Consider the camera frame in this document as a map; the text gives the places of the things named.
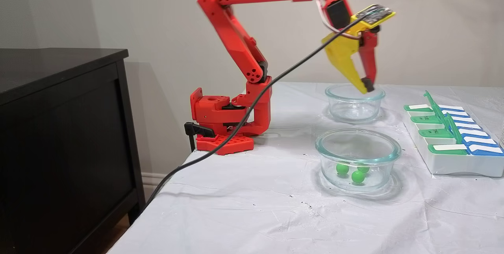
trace black dresser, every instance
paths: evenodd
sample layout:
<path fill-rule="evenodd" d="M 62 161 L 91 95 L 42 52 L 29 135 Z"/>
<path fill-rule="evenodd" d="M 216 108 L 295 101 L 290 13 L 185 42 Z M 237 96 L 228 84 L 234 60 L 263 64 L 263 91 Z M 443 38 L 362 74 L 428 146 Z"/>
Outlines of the black dresser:
<path fill-rule="evenodd" d="M 145 198 L 121 49 L 0 49 L 0 253 L 94 253 Z"/>

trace floor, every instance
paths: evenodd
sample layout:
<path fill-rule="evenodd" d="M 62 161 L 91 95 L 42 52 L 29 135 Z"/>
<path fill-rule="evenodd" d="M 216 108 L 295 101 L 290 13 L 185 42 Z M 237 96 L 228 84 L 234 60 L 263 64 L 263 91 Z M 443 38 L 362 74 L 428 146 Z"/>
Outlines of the floor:
<path fill-rule="evenodd" d="M 108 250 L 114 246 L 114 244 L 119 240 L 119 238 L 128 230 L 130 227 L 130 222 L 128 220 L 128 215 L 124 216 L 111 231 L 103 237 L 103 247 L 101 254 L 106 254 Z"/>

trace wall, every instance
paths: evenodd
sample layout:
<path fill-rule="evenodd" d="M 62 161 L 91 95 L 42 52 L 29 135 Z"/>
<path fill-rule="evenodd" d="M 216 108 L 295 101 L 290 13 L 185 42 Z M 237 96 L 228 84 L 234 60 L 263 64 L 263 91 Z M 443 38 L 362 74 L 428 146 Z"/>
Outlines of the wall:
<path fill-rule="evenodd" d="M 245 79 L 196 0 L 28 0 L 38 46 L 128 48 L 142 171 L 165 174 L 189 153 L 189 95 L 235 96 Z M 398 14 L 380 33 L 378 82 L 502 86 L 502 0 L 349 0 Z M 314 2 L 237 5 L 235 13 L 278 75 L 328 31 Z M 345 82 L 323 54 L 285 80 Z"/>
<path fill-rule="evenodd" d="M 37 33 L 28 0 L 0 0 L 0 48 L 37 46 Z"/>

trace robotic arm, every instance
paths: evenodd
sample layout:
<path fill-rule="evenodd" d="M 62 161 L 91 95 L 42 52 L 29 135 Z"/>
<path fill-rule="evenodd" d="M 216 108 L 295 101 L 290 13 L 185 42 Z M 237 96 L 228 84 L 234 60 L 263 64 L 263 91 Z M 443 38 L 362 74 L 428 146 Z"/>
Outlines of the robotic arm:
<path fill-rule="evenodd" d="M 228 53 L 247 79 L 246 93 L 240 94 L 232 100 L 228 96 L 203 96 L 201 88 L 196 89 L 191 94 L 192 117 L 200 125 L 188 122 L 185 128 L 186 133 L 191 136 L 191 140 L 195 134 L 194 131 L 205 131 L 205 133 L 199 132 L 196 138 L 198 150 L 212 150 L 222 143 L 226 135 L 230 134 L 243 116 L 245 116 L 246 109 L 250 107 L 261 90 L 272 80 L 267 75 L 268 63 L 257 48 L 255 39 L 250 37 L 240 25 L 236 17 L 234 17 L 232 10 L 232 4 L 269 1 L 281 0 L 198 0 L 198 4 L 200 4 L 203 12 L 205 12 L 215 27 Z M 356 15 L 351 14 L 346 0 L 325 0 L 321 8 L 324 15 L 328 17 L 332 29 L 337 31 L 357 19 L 356 15 L 369 10 L 372 6 Z M 366 18 L 360 21 L 358 26 L 352 28 L 355 30 L 345 33 L 345 37 L 340 37 L 332 42 L 344 42 L 344 46 L 340 46 L 340 44 L 333 46 L 334 52 L 331 52 L 329 46 L 326 48 L 333 65 L 340 69 L 356 87 L 360 85 L 358 89 L 363 93 L 366 90 L 372 91 L 373 89 L 374 78 L 376 76 L 374 47 L 377 44 L 377 30 L 372 30 L 372 28 L 376 29 L 380 22 L 373 24 L 372 20 Z M 350 55 L 357 50 L 361 55 L 367 74 L 366 78 L 363 78 L 362 82 L 359 80 L 358 83 L 351 79 L 351 77 L 353 78 L 356 75 L 356 71 L 350 59 Z M 271 89 L 261 97 L 259 103 L 254 107 L 254 121 L 243 125 L 238 130 L 237 136 L 218 150 L 217 153 L 219 155 L 252 150 L 254 148 L 254 141 L 248 136 L 262 134 L 268 129 L 270 124 L 270 97 Z"/>

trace empty glass bowl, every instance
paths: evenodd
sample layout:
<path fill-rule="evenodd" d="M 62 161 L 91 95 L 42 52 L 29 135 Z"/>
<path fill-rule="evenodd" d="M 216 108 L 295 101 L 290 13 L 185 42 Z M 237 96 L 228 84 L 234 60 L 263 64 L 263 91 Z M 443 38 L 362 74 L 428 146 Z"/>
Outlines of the empty glass bowl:
<path fill-rule="evenodd" d="M 373 191 L 390 178 L 401 146 L 389 136 L 360 129 L 331 130 L 317 138 L 324 177 L 348 191 Z"/>
<path fill-rule="evenodd" d="M 364 95 L 353 85 L 333 85 L 326 89 L 326 95 L 329 97 L 329 112 L 333 118 L 355 124 L 376 118 L 385 92 L 375 88 Z"/>

